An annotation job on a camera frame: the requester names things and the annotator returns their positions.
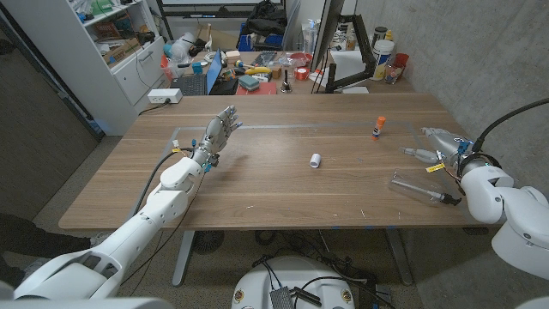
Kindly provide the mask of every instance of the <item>shelf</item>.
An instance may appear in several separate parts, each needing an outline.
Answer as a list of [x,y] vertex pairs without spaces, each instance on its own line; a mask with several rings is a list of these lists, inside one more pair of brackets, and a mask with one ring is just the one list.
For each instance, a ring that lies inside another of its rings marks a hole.
[[132,5],[136,5],[136,4],[138,4],[138,3],[141,3],[141,1],[143,1],[143,0],[134,0],[133,3],[130,3],[130,4],[128,4],[128,5],[117,5],[117,6],[112,6],[112,10],[111,10],[111,11],[105,12],[104,14],[101,14],[101,15],[95,15],[94,18],[93,18],[92,20],[84,21],[84,23],[83,23],[82,25],[84,25],[84,27],[87,27],[87,26],[93,25],[93,24],[96,23],[96,22],[103,21],[105,18],[110,17],[110,16],[113,16],[113,15],[115,15],[116,13],[120,13],[120,12],[122,12],[123,10],[129,8],[129,7],[132,6]]
[[151,44],[152,44],[151,42],[146,42],[145,45],[143,45],[142,47],[140,46],[139,49],[136,52],[129,55],[126,59],[120,61],[120,63],[118,63],[115,66],[113,66],[112,68],[110,68],[112,74],[116,73],[116,71],[120,70],[120,68],[124,67],[127,63],[132,62],[132,61],[136,62],[136,57],[138,55],[140,55],[141,52],[144,51],[145,48],[149,47]]

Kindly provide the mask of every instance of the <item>desk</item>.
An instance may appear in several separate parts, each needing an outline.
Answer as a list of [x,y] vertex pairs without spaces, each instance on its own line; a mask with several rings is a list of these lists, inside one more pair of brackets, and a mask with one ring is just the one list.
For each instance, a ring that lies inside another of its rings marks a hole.
[[[261,53],[260,51],[241,51],[240,59],[245,64],[251,64],[251,62],[254,61],[254,59],[256,59],[256,57],[260,53]],[[199,52],[198,55],[196,55],[194,61],[195,62],[202,61],[204,58],[204,55],[206,55],[206,52],[204,51]],[[329,64],[332,64],[333,62],[334,62],[334,59],[332,58],[331,54],[329,54],[327,66],[329,66]],[[231,69],[233,67],[234,67],[234,64],[228,64],[228,66],[224,68],[222,72],[225,70]],[[208,68],[209,68],[209,65],[202,68],[204,73],[208,71]],[[185,70],[185,74],[192,74],[192,68],[187,68]],[[282,94],[280,91],[280,88],[282,86],[283,77],[279,79],[273,78],[271,82],[276,82],[276,87],[277,89],[279,89],[278,94]],[[312,85],[314,84],[314,82],[311,79],[307,79],[306,81],[296,80],[295,82],[290,82],[290,83],[292,84],[292,88],[293,88],[292,94],[311,94]],[[385,82],[374,82],[374,81],[367,80],[367,81],[361,82],[357,86],[366,86],[370,91],[370,93],[372,94],[379,94],[379,93],[403,94],[403,93],[414,92],[412,85],[405,78],[401,78],[395,85],[389,85],[388,83],[385,83]]]
[[[388,188],[395,168],[432,178],[459,196],[443,172],[397,151],[428,148],[419,129],[462,128],[430,94],[281,94],[186,97],[140,116],[59,222],[64,229],[120,227],[158,160],[177,138],[199,140],[208,121],[227,105],[245,126],[220,152],[220,164],[203,180],[181,227],[184,233],[172,283],[182,277],[194,230],[283,228],[387,228],[401,278],[412,284],[396,227],[465,227],[479,223],[465,201],[425,205]],[[378,116],[388,121],[370,138]],[[313,153],[323,156],[309,167]],[[156,174],[179,158],[173,156]],[[169,227],[177,225],[173,221]]]

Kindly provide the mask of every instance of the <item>orange cap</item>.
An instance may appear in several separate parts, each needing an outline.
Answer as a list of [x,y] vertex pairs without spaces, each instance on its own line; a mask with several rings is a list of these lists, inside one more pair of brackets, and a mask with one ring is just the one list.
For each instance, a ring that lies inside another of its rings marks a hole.
[[377,125],[383,125],[385,123],[385,117],[379,116],[377,117]]

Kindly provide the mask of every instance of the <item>clear plastic bottle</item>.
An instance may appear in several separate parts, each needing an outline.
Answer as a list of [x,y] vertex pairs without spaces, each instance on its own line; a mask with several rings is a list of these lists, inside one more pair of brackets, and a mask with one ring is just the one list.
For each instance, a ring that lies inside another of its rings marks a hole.
[[354,47],[357,44],[357,37],[354,34],[354,29],[347,31],[346,51],[354,51]]

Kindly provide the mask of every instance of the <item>yellow object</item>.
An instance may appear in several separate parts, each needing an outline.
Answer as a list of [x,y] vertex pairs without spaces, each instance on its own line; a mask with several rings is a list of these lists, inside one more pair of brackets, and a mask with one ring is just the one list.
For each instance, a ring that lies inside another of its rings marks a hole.
[[255,67],[255,68],[247,69],[245,71],[245,74],[253,75],[253,74],[257,74],[257,73],[270,73],[270,72],[271,72],[271,69],[269,69],[269,68]]
[[428,173],[432,173],[432,172],[438,171],[441,168],[444,168],[444,163],[440,163],[432,167],[427,167],[426,170]]
[[393,40],[393,32],[390,30],[387,30],[387,33],[385,34],[386,40]]

